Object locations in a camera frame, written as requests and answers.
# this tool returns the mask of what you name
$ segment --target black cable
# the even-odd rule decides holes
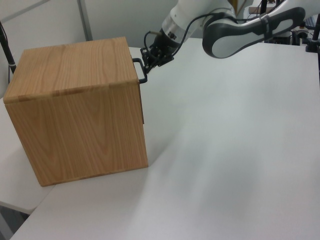
[[[153,59],[157,59],[155,56],[151,55],[149,48],[147,47],[147,36],[151,34],[151,31],[148,31],[145,35],[144,35],[144,39],[143,39],[143,43],[144,43],[144,47],[146,49],[146,51],[148,52],[148,56],[152,57]]]
[[[259,6],[257,6],[256,9],[253,11],[253,12],[256,11],[256,17],[258,16],[258,9],[259,9],[261,3],[262,3],[262,1],[260,2]]]
[[[260,4],[259,4],[259,6],[256,8],[256,17],[258,17],[258,12],[259,12],[259,7],[261,6],[261,4],[262,4],[262,1],[260,2]]]
[[[174,57],[174,56],[177,54],[177,52],[178,52],[178,51],[180,50],[180,48],[182,47],[182,44],[184,44],[184,41],[185,41],[185,39],[186,39],[186,37],[187,37],[187,34],[188,34],[188,31],[189,31],[190,26],[191,26],[196,20],[202,19],[202,18],[205,18],[205,17],[209,17],[209,16],[215,16],[215,15],[216,15],[216,13],[208,13],[208,14],[200,15],[200,16],[194,18],[194,19],[188,24],[188,26],[186,27],[186,30],[185,30],[185,32],[184,32],[184,36],[183,36],[183,38],[182,38],[182,41],[181,41],[181,43],[179,44],[179,46],[178,46],[178,48],[176,49],[176,51],[172,54],[172,57]]]

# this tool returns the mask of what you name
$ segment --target wood grain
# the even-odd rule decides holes
[[[41,186],[148,166],[124,37],[24,51],[3,101]]]
[[[125,37],[27,49],[3,101],[82,93],[137,78]]]
[[[138,84],[5,107],[41,186],[148,166]]]

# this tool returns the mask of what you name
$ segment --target white wall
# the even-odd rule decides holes
[[[13,13],[12,9],[16,6],[18,6],[16,10],[21,10],[21,6],[17,4],[18,1],[23,5],[25,0],[2,0],[0,2],[1,11],[3,10],[2,6],[9,9],[11,14]],[[50,0],[3,23],[3,27],[16,63],[19,63],[24,49],[86,40],[77,0]],[[3,97],[7,87],[8,62],[0,47],[0,98]]]
[[[130,47],[142,47],[147,31],[159,31],[178,0],[85,0],[94,40],[126,37]]]

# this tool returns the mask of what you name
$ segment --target box side panel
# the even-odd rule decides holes
[[[6,108],[42,186],[148,166],[138,84]]]

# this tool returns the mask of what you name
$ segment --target gray floor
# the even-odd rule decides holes
[[[0,240],[9,240],[27,218],[25,213],[0,206]]]

